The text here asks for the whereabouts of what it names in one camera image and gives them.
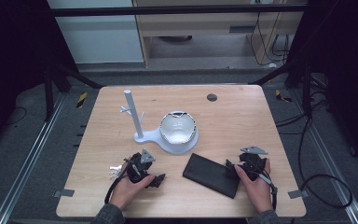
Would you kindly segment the white bowl with silver rim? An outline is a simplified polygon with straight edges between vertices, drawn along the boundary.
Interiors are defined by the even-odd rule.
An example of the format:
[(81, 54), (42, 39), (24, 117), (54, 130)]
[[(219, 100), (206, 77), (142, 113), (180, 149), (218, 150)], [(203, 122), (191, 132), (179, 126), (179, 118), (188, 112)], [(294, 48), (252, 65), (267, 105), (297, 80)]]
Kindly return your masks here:
[(185, 111), (173, 111), (166, 114), (159, 125), (161, 136), (172, 145), (190, 142), (194, 138), (196, 130), (196, 121)]

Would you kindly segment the aluminium floor rail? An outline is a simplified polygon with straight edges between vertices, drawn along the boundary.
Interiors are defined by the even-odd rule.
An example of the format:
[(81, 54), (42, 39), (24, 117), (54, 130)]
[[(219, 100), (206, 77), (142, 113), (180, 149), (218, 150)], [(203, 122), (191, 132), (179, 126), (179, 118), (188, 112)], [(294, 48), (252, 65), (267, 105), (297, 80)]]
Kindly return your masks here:
[[(303, 100), (300, 91), (290, 90), (291, 96), (293, 97), (293, 102), (298, 108), (300, 113), (306, 115), (307, 110), (303, 108)], [(321, 160), (321, 163), (327, 172), (328, 175), (336, 177), (337, 180), (330, 178), (330, 182), (333, 185), (335, 193), (337, 194), (340, 202), (344, 205), (344, 210), (346, 211), (352, 224), (358, 224), (358, 202), (350, 191), (350, 188), (344, 186), (347, 183), (344, 175), (337, 166), (337, 163), (334, 161), (332, 154), (328, 151), (324, 140), (320, 132), (317, 129), (315, 123), (311, 122), (311, 119), (306, 115), (304, 118), (305, 122), (305, 131), (310, 136), (314, 149)]]
[(50, 132), (56, 123), (58, 116), (62, 111), (62, 105), (65, 101), (66, 93), (59, 93), (56, 102), (53, 105), (53, 112), (49, 119), (47, 119), (38, 133), (38, 136), (34, 140), (33, 146), (30, 149), (21, 169), (19, 170), (11, 188), (9, 189), (7, 196), (0, 205), (0, 224), (7, 224), (14, 207), (16, 206), (18, 199), (29, 179), (31, 172), (38, 160), (40, 153), (42, 152), (44, 145), (46, 144)]

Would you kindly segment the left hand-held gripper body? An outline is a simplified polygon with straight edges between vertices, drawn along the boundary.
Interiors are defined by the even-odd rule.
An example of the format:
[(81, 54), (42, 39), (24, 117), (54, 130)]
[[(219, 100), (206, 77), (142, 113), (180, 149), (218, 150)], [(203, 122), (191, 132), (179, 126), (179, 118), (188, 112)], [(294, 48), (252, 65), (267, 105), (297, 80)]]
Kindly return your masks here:
[(138, 183), (148, 175), (148, 169), (156, 159), (144, 148), (131, 156), (127, 164), (127, 176), (132, 183)]

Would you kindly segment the light wooden desk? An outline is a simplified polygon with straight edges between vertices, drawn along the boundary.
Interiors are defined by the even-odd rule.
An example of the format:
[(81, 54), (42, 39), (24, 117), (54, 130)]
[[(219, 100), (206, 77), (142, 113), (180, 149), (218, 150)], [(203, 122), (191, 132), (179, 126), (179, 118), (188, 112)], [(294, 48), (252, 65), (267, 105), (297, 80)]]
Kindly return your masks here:
[[(308, 0), (131, 0), (136, 7), (297, 4)], [(301, 12), (138, 15), (143, 56), (149, 62), (151, 43), (159, 36), (246, 34), (256, 61), (265, 63), (276, 35), (293, 35)]]

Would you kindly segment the white cabinet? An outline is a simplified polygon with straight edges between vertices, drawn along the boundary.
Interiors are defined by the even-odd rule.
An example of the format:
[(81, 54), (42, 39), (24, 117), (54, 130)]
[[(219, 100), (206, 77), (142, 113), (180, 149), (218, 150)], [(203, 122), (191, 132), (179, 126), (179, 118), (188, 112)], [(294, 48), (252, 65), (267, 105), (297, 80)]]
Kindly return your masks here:
[[(48, 0), (51, 9), (132, 7), (131, 0)], [(77, 64), (142, 63), (135, 17), (57, 17), (66, 44)]]

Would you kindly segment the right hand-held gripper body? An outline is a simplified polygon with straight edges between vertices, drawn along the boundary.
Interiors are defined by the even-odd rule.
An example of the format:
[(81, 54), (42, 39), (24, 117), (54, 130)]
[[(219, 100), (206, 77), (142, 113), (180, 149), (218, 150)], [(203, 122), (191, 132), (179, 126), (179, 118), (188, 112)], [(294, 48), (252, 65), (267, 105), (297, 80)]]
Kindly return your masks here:
[(264, 177), (265, 179), (268, 178), (268, 175), (265, 173), (267, 159), (262, 159), (261, 155), (268, 155), (268, 153), (266, 150), (257, 146), (241, 148), (241, 168), (252, 181), (257, 180), (257, 178), (260, 176)]

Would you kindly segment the black wallet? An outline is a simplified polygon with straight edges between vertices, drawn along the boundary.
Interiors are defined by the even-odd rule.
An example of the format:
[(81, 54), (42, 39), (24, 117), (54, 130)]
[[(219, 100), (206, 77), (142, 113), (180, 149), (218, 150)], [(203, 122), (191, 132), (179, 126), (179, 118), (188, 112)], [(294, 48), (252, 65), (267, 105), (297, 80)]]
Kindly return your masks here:
[(183, 177), (234, 199), (240, 179), (228, 176), (227, 167), (193, 153), (183, 171)]

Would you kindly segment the black horizontal frame bar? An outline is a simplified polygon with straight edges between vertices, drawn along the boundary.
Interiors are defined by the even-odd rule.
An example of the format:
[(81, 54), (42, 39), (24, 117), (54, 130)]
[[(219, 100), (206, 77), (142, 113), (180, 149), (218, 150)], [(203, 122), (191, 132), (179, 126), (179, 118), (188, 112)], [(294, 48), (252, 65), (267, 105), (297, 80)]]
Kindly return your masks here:
[(54, 17), (127, 16), (127, 15), (170, 15), (211, 13), (254, 13), (254, 12), (300, 12), (308, 9), (307, 4), (279, 5), (219, 5), (219, 6), (170, 6), (170, 7), (97, 7), (57, 8), (45, 10)]

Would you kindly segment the person's left hand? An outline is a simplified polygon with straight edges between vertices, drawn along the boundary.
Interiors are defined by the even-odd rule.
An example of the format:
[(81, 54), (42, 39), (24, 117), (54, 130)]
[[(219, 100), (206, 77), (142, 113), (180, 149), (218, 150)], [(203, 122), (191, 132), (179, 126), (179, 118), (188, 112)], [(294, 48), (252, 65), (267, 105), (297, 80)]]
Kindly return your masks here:
[(138, 183), (132, 183), (127, 176), (123, 176), (114, 187), (109, 203), (124, 210), (136, 195), (145, 189), (153, 180), (153, 175), (148, 175)]

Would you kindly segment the white stand with pole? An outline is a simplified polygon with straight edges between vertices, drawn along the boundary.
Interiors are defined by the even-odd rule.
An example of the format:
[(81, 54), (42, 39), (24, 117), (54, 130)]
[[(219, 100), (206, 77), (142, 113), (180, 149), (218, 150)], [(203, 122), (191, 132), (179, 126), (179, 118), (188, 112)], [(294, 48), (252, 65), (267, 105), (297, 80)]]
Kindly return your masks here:
[(182, 145), (172, 145), (166, 142), (159, 132), (159, 126), (155, 130), (144, 131), (142, 128), (142, 119), (144, 117), (144, 114), (142, 114), (141, 116), (138, 115), (135, 103), (133, 101), (132, 93), (130, 90), (124, 90), (124, 95), (127, 100), (128, 106), (127, 107), (122, 106), (121, 112), (125, 112), (132, 117), (135, 127), (135, 134), (133, 135), (133, 140), (137, 144), (154, 143), (157, 144), (162, 150), (164, 150), (167, 153), (173, 155), (183, 155), (188, 151), (190, 151), (192, 148), (194, 148), (195, 145), (198, 143), (199, 140), (198, 127), (194, 138), (190, 142)]

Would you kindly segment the yellow black striped tape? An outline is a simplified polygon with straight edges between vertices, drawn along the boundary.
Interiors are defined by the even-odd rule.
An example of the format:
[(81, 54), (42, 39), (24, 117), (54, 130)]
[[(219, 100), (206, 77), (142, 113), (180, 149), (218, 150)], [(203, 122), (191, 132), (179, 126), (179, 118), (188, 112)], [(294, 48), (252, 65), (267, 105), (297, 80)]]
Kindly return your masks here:
[(87, 98), (87, 95), (88, 95), (87, 92), (82, 92), (80, 94), (79, 99), (78, 99), (78, 101), (76, 103), (76, 108), (81, 108), (82, 107), (82, 105), (84, 104), (84, 102), (85, 102), (85, 100)]
[(284, 101), (286, 103), (291, 103), (293, 102), (292, 99), (290, 97), (283, 97), (281, 92), (279, 90), (275, 90), (275, 97), (278, 100)]

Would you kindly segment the black metal stand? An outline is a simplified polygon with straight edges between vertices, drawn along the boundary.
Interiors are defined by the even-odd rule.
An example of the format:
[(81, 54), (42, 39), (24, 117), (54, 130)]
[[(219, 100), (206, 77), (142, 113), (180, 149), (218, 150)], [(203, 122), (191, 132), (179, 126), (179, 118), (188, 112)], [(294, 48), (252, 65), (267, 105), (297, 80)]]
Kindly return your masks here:
[(46, 99), (46, 118), (48, 121), (54, 113), (53, 100), (53, 85), (59, 89), (59, 92), (68, 92), (71, 90), (71, 84), (67, 80), (67, 76), (73, 77), (76, 80), (92, 87), (93, 89), (100, 89), (102, 84), (98, 84), (87, 77), (82, 76), (79, 72), (71, 70), (70, 68), (56, 63), (50, 63), (44, 72), (45, 82), (45, 99)]
[(310, 118), (310, 63), (306, 60), (293, 59), (291, 62), (275, 69), (266, 76), (250, 82), (250, 85), (262, 86), (269, 80), (272, 80), (283, 73), (288, 74), (288, 77), (284, 81), (284, 85), (289, 89), (295, 87), (299, 81), (302, 81), (302, 108), (306, 116)]

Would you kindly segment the grey tape strip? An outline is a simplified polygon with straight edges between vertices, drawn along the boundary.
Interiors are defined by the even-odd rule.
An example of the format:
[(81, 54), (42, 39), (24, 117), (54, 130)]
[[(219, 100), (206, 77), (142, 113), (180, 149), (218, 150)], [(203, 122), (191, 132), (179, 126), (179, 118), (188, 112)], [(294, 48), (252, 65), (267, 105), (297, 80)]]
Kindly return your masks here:
[(309, 197), (309, 193), (304, 189), (304, 190), (293, 190), (293, 191), (289, 191), (288, 195), (291, 199), (295, 199), (295, 198), (307, 198)]
[(59, 189), (55, 190), (53, 193), (54, 198), (61, 198), (61, 197), (72, 197), (75, 191), (73, 189)]

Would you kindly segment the person's right hand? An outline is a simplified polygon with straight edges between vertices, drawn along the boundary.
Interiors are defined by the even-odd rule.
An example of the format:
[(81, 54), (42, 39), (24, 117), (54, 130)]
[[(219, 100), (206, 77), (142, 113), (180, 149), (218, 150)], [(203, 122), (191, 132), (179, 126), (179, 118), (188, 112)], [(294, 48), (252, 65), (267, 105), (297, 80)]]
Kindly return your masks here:
[(272, 210), (273, 206), (269, 184), (261, 177), (252, 181), (239, 165), (235, 165), (234, 168), (241, 183), (244, 185), (248, 198), (256, 212), (261, 214), (268, 210)]

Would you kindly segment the small silver metal object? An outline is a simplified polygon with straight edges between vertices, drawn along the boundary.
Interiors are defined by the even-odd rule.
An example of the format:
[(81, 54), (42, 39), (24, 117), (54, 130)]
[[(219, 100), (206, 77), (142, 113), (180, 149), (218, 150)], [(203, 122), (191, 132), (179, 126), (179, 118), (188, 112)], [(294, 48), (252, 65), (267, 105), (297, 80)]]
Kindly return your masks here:
[(119, 165), (119, 166), (111, 166), (110, 167), (110, 179), (111, 180), (114, 180), (116, 179), (117, 177), (120, 176), (120, 173), (121, 173), (121, 170), (122, 170), (122, 166)]

